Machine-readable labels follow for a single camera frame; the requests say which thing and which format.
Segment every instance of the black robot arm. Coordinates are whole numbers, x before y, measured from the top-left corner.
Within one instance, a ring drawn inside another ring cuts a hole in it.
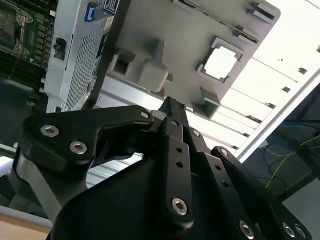
[[[32,116],[10,180],[54,223],[50,240],[311,240],[302,223],[225,148],[210,151],[168,97]],[[87,189],[90,168],[143,154]]]

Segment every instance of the sticker label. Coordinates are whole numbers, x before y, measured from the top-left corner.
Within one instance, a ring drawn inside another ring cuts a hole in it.
[[[116,14],[119,7],[120,0],[106,0],[104,9],[108,10],[112,14]]]
[[[107,21],[106,21],[106,24],[105,24],[105,27],[104,27],[104,30],[108,30],[109,28],[111,28],[112,24],[114,23],[114,19],[115,17],[110,17]]]

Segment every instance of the blue connector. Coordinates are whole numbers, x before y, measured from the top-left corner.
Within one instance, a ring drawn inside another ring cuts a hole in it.
[[[95,11],[97,8],[97,4],[95,4],[94,2],[91,2],[88,4],[88,8],[86,10],[86,15],[85,15],[85,21],[86,22],[92,22],[95,18]]]

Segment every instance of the metal mesh grille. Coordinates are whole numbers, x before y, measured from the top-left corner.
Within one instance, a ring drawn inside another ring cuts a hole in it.
[[[103,30],[100,30],[85,36],[81,40],[69,95],[66,102],[68,111],[71,111],[81,98],[87,94],[94,61],[97,57],[102,37]]]
[[[95,3],[98,4],[98,5],[101,5],[101,4],[103,4],[104,1],[105,0],[95,0]]]

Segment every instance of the motherboard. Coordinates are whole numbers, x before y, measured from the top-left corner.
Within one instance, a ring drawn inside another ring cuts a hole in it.
[[[54,20],[43,8],[32,11],[38,7],[32,4],[26,7],[27,2],[35,2],[24,2],[0,0],[0,51],[45,69],[50,58]]]

